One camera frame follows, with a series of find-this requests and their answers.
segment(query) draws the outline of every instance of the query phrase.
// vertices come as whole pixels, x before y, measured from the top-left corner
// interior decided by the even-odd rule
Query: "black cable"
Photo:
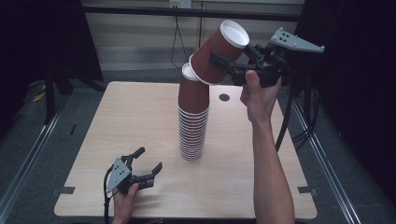
[[[292,102],[292,97],[291,93],[289,91],[289,99],[288,99],[288,104],[286,105],[286,111],[285,111],[285,116],[283,117],[283,122],[282,126],[279,131],[279,135],[277,136],[276,140],[276,151],[279,151],[280,145],[282,144],[283,137],[285,136],[286,130],[288,129],[288,124],[289,124],[289,119],[290,119],[290,109],[291,109],[291,102]]]
[[[316,126],[316,123],[318,120],[318,110],[319,110],[319,105],[320,105],[319,96],[316,91],[314,91],[314,97],[312,98],[312,105],[314,106],[313,107],[314,108],[314,117],[310,122],[311,125],[308,128],[306,128],[302,133],[300,133],[297,136],[292,138],[293,143],[297,143],[304,139],[304,141],[299,146],[297,146],[297,148],[295,148],[296,151],[298,151],[305,144],[305,142],[311,137],[311,135],[315,129],[315,126]]]
[[[179,36],[179,38],[180,38],[181,46],[182,46],[182,48],[183,48],[184,56],[186,57],[186,61],[187,61],[187,62],[189,61],[189,58],[187,57],[187,53],[186,53],[186,50],[185,50],[185,48],[184,48],[183,38],[181,37],[180,29],[178,28],[178,19],[177,19],[177,17],[175,17],[175,19],[176,19],[176,29],[175,29],[175,34],[174,34],[174,43],[173,43],[173,45],[172,45],[171,63],[172,63],[172,65],[173,65],[174,67],[176,67],[176,68],[181,68],[181,67],[175,65],[175,63],[173,62],[173,57],[174,57],[174,53],[175,53],[175,43],[176,43],[176,35],[177,35],[177,33],[178,33],[178,36]]]
[[[180,37],[181,47],[183,48],[184,56],[186,57],[186,61],[189,61],[189,57],[187,57],[186,49],[184,48],[183,38],[181,37],[180,28],[178,28],[178,20],[176,17],[176,28],[178,32],[178,37]]]

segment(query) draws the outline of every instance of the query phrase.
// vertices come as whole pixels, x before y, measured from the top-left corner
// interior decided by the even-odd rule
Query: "forearm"
[[[277,156],[270,122],[252,122],[254,209],[257,223],[294,223],[288,182]]]

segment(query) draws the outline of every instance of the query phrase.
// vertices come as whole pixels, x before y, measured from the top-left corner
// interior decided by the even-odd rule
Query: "red paper cup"
[[[203,113],[209,107],[209,86],[193,74],[189,63],[182,68],[178,106],[186,115]]]
[[[210,54],[216,52],[236,62],[248,42],[248,33],[242,26],[234,21],[224,21],[198,51],[190,56],[192,72],[207,85],[219,84],[227,70],[221,65],[210,63]]]

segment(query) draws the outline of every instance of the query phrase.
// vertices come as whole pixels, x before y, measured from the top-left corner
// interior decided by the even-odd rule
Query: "floor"
[[[106,86],[113,80],[178,83],[179,74],[178,68],[104,71],[105,82],[99,84]],[[75,88],[71,95],[55,94],[59,113],[53,126],[43,125],[46,117],[45,97],[37,103],[32,102],[42,87],[41,83],[33,83],[32,88],[27,92],[24,107],[7,134],[0,139],[0,208],[3,208],[0,223],[103,223],[102,217],[57,217],[53,213],[59,191],[64,185],[103,96],[102,92],[95,91],[78,80],[71,81]],[[231,82],[225,80],[223,84],[230,85]],[[282,109],[285,109],[287,99],[288,90],[285,87],[278,95]],[[300,96],[295,102],[302,100],[303,96]],[[49,133],[48,138],[43,145],[37,147],[35,155],[29,154],[43,130]],[[290,135],[298,136],[303,130],[298,113],[292,109]],[[356,216],[351,218],[346,215],[339,203],[340,199],[334,194],[332,185],[328,181],[326,170],[319,162],[318,153],[309,141],[305,141],[297,153],[312,191],[318,216],[312,220],[305,220],[304,223],[396,223],[394,206],[356,161],[347,143],[339,136],[324,105],[319,106],[315,134],[326,156],[324,162],[332,166]],[[302,142],[303,140],[296,142],[295,146],[299,147]],[[21,172],[21,167],[30,169]],[[15,179],[16,176],[25,178],[19,181]],[[138,219],[134,223],[198,222],[254,223],[254,220],[157,218]]]

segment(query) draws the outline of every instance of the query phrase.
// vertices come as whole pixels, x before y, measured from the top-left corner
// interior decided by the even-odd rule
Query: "table surface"
[[[241,88],[211,86],[205,151],[198,161],[179,155],[178,84],[112,82],[99,104],[90,129],[64,184],[73,194],[61,194],[57,216],[103,215],[103,182],[106,170],[121,155],[140,147],[146,152],[133,163],[135,175],[150,174],[163,162],[154,188],[138,192],[133,217],[254,218],[253,153],[251,125],[239,101]],[[228,94],[223,102],[219,96]],[[274,136],[283,120],[278,103],[273,113]],[[306,187],[301,164],[289,132],[279,157],[294,200],[295,216],[317,215]],[[109,214],[113,214],[110,203]]]

